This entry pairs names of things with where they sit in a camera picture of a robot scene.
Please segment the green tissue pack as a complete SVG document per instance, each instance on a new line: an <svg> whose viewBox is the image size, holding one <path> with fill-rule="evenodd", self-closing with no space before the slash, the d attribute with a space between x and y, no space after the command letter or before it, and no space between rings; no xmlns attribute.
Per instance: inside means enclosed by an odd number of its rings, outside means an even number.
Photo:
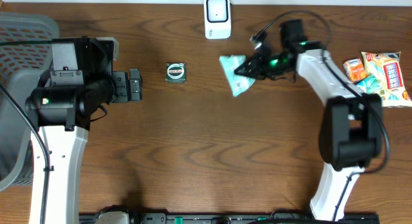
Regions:
<svg viewBox="0 0 412 224"><path fill-rule="evenodd" d="M219 61L232 91L233 97L246 92L255 82L255 79L236 75L234 70L246 61L245 55L221 55Z"/></svg>

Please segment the round black red tin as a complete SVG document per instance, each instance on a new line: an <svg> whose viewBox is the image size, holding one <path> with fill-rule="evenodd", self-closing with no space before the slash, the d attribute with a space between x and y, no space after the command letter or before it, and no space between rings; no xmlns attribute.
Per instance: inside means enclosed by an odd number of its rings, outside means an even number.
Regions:
<svg viewBox="0 0 412 224"><path fill-rule="evenodd" d="M181 84L186 82L186 65L184 62L167 62L166 77L167 83Z"/></svg>

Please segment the small orange box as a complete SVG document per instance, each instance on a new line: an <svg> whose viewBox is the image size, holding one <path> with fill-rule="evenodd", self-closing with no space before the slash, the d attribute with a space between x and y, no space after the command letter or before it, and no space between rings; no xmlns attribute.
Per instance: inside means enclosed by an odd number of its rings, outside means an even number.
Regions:
<svg viewBox="0 0 412 224"><path fill-rule="evenodd" d="M352 83L360 82L368 76L360 59L348 60L343 64L343 66L349 80Z"/></svg>

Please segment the small green tissue packet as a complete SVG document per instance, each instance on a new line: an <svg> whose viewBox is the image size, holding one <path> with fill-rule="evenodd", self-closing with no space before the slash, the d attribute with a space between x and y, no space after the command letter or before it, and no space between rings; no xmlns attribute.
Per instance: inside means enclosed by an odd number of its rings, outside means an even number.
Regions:
<svg viewBox="0 0 412 224"><path fill-rule="evenodd" d="M375 93L380 89L380 83L376 76L370 75L356 84L358 88L367 94Z"/></svg>

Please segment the yellow wet wipes pack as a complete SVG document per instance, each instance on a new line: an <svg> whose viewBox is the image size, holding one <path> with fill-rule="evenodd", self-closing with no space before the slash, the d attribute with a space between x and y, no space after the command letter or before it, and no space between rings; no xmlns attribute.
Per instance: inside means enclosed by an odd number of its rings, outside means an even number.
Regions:
<svg viewBox="0 0 412 224"><path fill-rule="evenodd" d="M368 76L376 76L380 83L375 93L381 98L383 107L411 107L399 64L400 54L362 52Z"/></svg>

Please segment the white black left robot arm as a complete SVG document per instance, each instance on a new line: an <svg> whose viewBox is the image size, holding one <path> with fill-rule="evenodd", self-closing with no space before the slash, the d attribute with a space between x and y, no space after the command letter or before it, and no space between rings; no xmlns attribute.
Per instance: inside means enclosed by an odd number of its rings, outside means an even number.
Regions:
<svg viewBox="0 0 412 224"><path fill-rule="evenodd" d="M105 104L142 99L142 77L129 72L53 70L50 86L26 100L33 127L34 178L30 223L78 223L80 168L91 115Z"/></svg>

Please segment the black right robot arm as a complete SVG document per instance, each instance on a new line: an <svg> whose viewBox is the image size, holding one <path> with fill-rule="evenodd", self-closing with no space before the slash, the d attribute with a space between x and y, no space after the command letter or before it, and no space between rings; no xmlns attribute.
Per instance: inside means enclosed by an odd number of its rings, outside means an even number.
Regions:
<svg viewBox="0 0 412 224"><path fill-rule="evenodd" d="M281 53L272 53L267 33L250 41L255 53L234 73L256 80L276 80L293 73L307 81L324 105L319 132L319 152L324 161L321 180L310 201L315 220L340 221L359 177L367 174L388 134L382 122L382 102L350 82L330 57L326 45L309 41L300 19L280 24Z"/></svg>

